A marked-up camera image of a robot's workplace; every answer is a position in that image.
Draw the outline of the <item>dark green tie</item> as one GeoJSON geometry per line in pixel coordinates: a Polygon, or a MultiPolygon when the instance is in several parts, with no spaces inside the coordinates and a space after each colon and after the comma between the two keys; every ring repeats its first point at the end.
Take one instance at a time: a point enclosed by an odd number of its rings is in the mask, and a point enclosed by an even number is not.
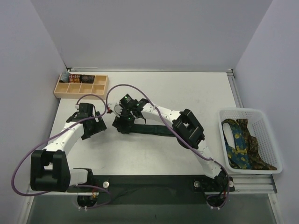
{"type": "Polygon", "coordinates": [[[122,134],[138,133],[157,135],[163,137],[175,137],[175,135],[162,125],[136,124],[134,118],[115,117],[112,126],[122,134]]]}

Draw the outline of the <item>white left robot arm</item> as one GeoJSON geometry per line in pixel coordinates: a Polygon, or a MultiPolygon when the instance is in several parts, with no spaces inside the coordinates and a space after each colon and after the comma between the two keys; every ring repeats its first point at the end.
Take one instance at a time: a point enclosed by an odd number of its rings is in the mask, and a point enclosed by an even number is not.
{"type": "Polygon", "coordinates": [[[79,139],[88,139],[107,129],[100,112],[94,112],[94,108],[90,103],[77,105],[77,111],[66,120],[62,134],[31,154],[32,190],[66,192],[70,186],[78,185],[83,192],[89,192],[94,188],[92,170],[70,168],[67,161],[67,155],[79,139]]]}

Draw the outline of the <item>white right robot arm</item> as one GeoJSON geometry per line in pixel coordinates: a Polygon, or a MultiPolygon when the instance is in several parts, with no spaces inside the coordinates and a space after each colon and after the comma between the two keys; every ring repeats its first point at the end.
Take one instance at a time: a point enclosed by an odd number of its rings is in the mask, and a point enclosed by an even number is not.
{"type": "Polygon", "coordinates": [[[178,143],[192,150],[201,164],[207,185],[212,191],[229,186],[226,170],[214,158],[207,145],[204,128],[189,110],[175,111],[157,106],[148,99],[132,99],[128,94],[108,104],[115,114],[113,126],[122,134],[140,133],[175,137],[178,143]]]}

